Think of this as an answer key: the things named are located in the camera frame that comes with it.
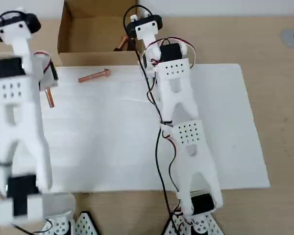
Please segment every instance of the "white foam board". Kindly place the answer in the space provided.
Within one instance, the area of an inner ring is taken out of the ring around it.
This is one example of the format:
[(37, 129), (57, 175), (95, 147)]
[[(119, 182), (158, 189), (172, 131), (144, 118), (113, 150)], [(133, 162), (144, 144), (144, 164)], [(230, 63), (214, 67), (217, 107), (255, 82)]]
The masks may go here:
[[(77, 79), (104, 68), (110, 77), (79, 84)], [(138, 66), (57, 68), (52, 89), (55, 108), (41, 93), (42, 114), (53, 173), (54, 192), (162, 189), (154, 147), (159, 119), (147, 101)], [(195, 99), (222, 189), (270, 186), (239, 65), (196, 65)], [(176, 120), (182, 111), (175, 112)], [(168, 190), (173, 149), (160, 140), (159, 164)], [(35, 161), (22, 144), (13, 172), (33, 171)], [(200, 188), (200, 179), (194, 189)]]

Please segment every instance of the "copper bolt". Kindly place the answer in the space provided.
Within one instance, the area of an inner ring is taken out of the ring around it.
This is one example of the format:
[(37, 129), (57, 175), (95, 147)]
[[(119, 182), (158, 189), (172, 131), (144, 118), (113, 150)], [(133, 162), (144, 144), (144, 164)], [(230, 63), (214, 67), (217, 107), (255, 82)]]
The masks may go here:
[(54, 108), (54, 102), (53, 102), (53, 98), (52, 98), (52, 94), (51, 94), (50, 88), (45, 89), (45, 93), (46, 93), (46, 96), (47, 96), (49, 107), (50, 108)]
[(114, 51), (122, 51), (122, 47), (126, 43), (127, 39), (128, 39), (128, 36), (122, 36), (119, 46), (115, 48)]
[(101, 77), (101, 76), (110, 76), (110, 70), (107, 70), (105, 69), (104, 71), (102, 72), (98, 72), (98, 73), (95, 73), (95, 74), (91, 74), (89, 76), (86, 76), (86, 77), (82, 77), (82, 78), (79, 78), (78, 79), (78, 82), (86, 82), (88, 80), (92, 80), (92, 79), (95, 79), (95, 78), (98, 78), (98, 77)]

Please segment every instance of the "black cable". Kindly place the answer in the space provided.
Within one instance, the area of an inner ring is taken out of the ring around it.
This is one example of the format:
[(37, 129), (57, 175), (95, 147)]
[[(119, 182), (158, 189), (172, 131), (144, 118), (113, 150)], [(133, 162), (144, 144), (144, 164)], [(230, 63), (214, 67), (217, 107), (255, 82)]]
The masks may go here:
[(164, 180), (162, 178), (162, 174), (161, 174), (160, 167), (159, 167), (159, 162), (158, 162), (158, 146), (159, 146), (160, 134), (161, 134), (161, 128), (159, 128), (159, 132), (158, 132), (158, 136), (157, 136), (157, 141), (156, 141), (156, 148), (155, 148), (156, 166), (157, 166), (157, 171), (158, 171), (158, 174), (159, 174), (159, 177), (160, 177), (160, 181), (161, 181), (161, 185), (162, 185), (163, 195), (165, 197), (166, 206), (167, 206), (167, 210), (168, 210), (168, 213), (169, 213), (169, 218), (170, 218), (170, 220), (172, 222), (172, 225), (174, 227), (175, 232), (178, 235), (180, 235), (180, 231), (177, 230), (177, 228), (175, 226), (175, 223), (173, 221), (173, 217), (172, 217), (173, 213), (171, 213), (171, 209), (170, 209), (170, 206), (169, 206), (169, 201), (168, 201), (168, 196), (167, 196), (165, 182), (164, 182)]
[(45, 220), (50, 224), (50, 228), (48, 228), (47, 230), (44, 230), (44, 231), (33, 232), (33, 234), (43, 234), (43, 233), (46, 233), (46, 232), (50, 231), (53, 228), (52, 222), (50, 220), (48, 220), (48, 219), (45, 219)]
[[(142, 5), (134, 5), (134, 6), (130, 7), (130, 8), (125, 12), (125, 14), (124, 14), (124, 16), (123, 16), (123, 27), (124, 27), (124, 30), (125, 30), (127, 36), (129, 36), (129, 35), (128, 35), (127, 29), (126, 29), (125, 19), (126, 19), (127, 14), (130, 12), (130, 10), (132, 10), (133, 8), (136, 8), (136, 7), (143, 8), (143, 9), (145, 9), (146, 11), (148, 11), (150, 15), (152, 15), (152, 12), (151, 12), (149, 9), (147, 9), (146, 7), (142, 6)], [(146, 81), (146, 84), (147, 84), (147, 87), (148, 87), (147, 98), (148, 98), (148, 100), (150, 101), (150, 103), (153, 104), (153, 105), (155, 106), (155, 108), (156, 108), (156, 110), (157, 110), (157, 112), (158, 112), (158, 114), (159, 114), (160, 123), (161, 123), (161, 124), (172, 123), (172, 121), (170, 121), (170, 122), (166, 122), (166, 123), (163, 122), (163, 120), (162, 120), (162, 116), (161, 116), (161, 113), (160, 113), (160, 110), (159, 110), (158, 105), (156, 104), (156, 101), (155, 101), (155, 99), (154, 99), (154, 97), (153, 97), (153, 94), (152, 94), (152, 92), (151, 92), (152, 88), (150, 87), (150, 84), (149, 84), (149, 81), (148, 81), (148, 77), (147, 77), (147, 74), (146, 74), (145, 68), (144, 68), (144, 66), (143, 66), (143, 63), (142, 63), (141, 57), (139, 56), (139, 53), (138, 53), (138, 51), (137, 51), (137, 49), (136, 49), (134, 43), (133, 43), (131, 40), (129, 40), (129, 43), (131, 43), (132, 46), (133, 46), (133, 48), (135, 48), (135, 54), (136, 54), (136, 56), (137, 56), (137, 59), (138, 59), (139, 65), (140, 65), (140, 67), (141, 67), (141, 69), (142, 69), (142, 71), (143, 71), (143, 74), (144, 74), (144, 77), (145, 77), (145, 81)], [(164, 184), (164, 181), (163, 181), (163, 178), (162, 178), (162, 175), (161, 175), (161, 171), (160, 171), (160, 168), (159, 168), (159, 163), (158, 163), (158, 145), (159, 145), (160, 134), (161, 134), (161, 128), (159, 129), (159, 133), (158, 133), (157, 141), (156, 141), (156, 147), (155, 147), (156, 166), (157, 166), (157, 170), (158, 170), (159, 177), (160, 177), (161, 184), (162, 184), (163, 194), (164, 194), (164, 198), (165, 198), (165, 201), (166, 201), (167, 210), (168, 210), (168, 213), (169, 213), (169, 219), (172, 221), (172, 224), (173, 224), (173, 227), (174, 227), (175, 232), (176, 232), (178, 235), (180, 235), (180, 232), (177, 230), (177, 228), (176, 228), (176, 226), (175, 226), (175, 223), (174, 223), (174, 221), (173, 221), (173, 218), (172, 218), (173, 213), (171, 213), (171, 210), (170, 210), (170, 206), (169, 206), (169, 202), (168, 202), (168, 197), (167, 197), (167, 192), (166, 192), (166, 187), (165, 187), (165, 184)]]
[(13, 11), (6, 11), (6, 12), (3, 12), (1, 15), (0, 15), (0, 19), (3, 17), (3, 16), (5, 16), (5, 15), (7, 15), (7, 14), (10, 14), (10, 13), (18, 13), (18, 14), (20, 14), (20, 15), (26, 15), (23, 11), (17, 11), (17, 10), (13, 10)]

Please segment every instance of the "table surface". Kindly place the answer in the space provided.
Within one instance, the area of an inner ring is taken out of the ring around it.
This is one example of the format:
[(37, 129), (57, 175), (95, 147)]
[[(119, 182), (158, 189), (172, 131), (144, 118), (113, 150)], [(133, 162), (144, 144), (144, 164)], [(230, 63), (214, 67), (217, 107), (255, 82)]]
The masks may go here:
[[(287, 27), (294, 17), (164, 19), (160, 35), (192, 42), (197, 63), (242, 66), (271, 188), (223, 191), (224, 206), (214, 217), (224, 234), (294, 235), (294, 49), (280, 40)], [(76, 198), (76, 215), (91, 211), (102, 234), (160, 234), (168, 219), (162, 192)], [(175, 195), (169, 198), (173, 206)]]

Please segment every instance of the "cardboard box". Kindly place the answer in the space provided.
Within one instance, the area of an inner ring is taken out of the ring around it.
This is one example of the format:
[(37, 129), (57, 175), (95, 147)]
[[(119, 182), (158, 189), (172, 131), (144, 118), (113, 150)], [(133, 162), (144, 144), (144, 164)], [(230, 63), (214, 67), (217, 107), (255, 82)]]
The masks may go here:
[[(125, 35), (123, 15), (135, 4), (136, 0), (66, 0), (58, 37), (61, 64), (136, 65), (134, 51), (113, 51)], [(128, 14), (126, 23), (135, 12)]]

